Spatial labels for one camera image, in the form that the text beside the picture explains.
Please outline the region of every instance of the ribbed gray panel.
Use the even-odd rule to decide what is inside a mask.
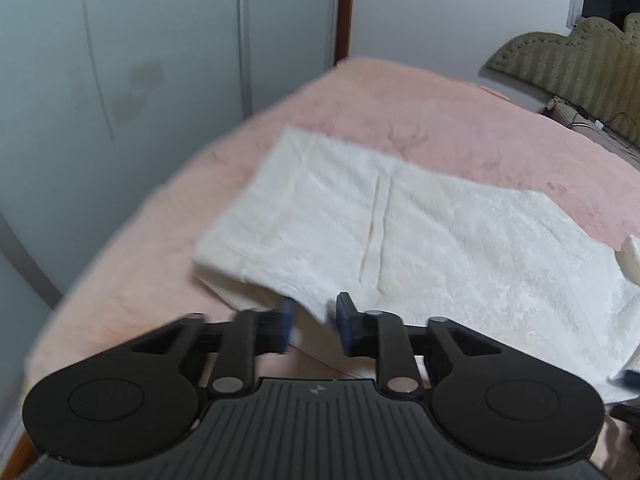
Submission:
[[[602,480],[588,462],[519,472],[450,444],[415,402],[372,381],[263,381],[219,400],[183,442],[139,463],[87,468],[47,458],[25,480]]]

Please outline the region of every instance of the brown wooden trim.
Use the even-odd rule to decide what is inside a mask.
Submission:
[[[27,434],[23,432],[15,444],[14,451],[11,453],[11,457],[4,467],[4,471],[0,474],[0,480],[13,480],[30,465],[35,463],[37,459],[38,456],[33,449],[31,440]]]
[[[338,19],[335,27],[334,64],[349,55],[351,37],[351,8],[353,0],[338,0]]]

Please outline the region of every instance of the pink bedsheet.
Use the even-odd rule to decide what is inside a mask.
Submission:
[[[217,140],[156,190],[52,316],[28,358],[28,385],[181,314],[230,316],[193,278],[190,256],[286,124],[476,182],[543,191],[615,249],[640,236],[640,174],[620,158],[488,89],[354,59]],[[258,372],[339,375],[296,350],[262,357]],[[600,462],[611,460],[602,449]]]

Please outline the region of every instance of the white cloth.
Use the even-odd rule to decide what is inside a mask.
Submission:
[[[271,306],[281,294],[324,324],[347,291],[359,310],[406,324],[449,317],[614,402],[635,394],[608,378],[640,369],[639,254],[635,237],[619,253],[593,240],[541,192],[289,129],[204,233],[194,262],[235,308]],[[328,331],[309,316],[301,324],[296,345],[344,370]]]

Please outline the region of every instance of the silver screw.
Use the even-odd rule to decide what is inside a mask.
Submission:
[[[211,384],[221,394],[234,394],[241,390],[244,383],[237,377],[219,377]]]
[[[399,394],[410,394],[418,388],[418,381],[411,377],[394,377],[386,385]]]

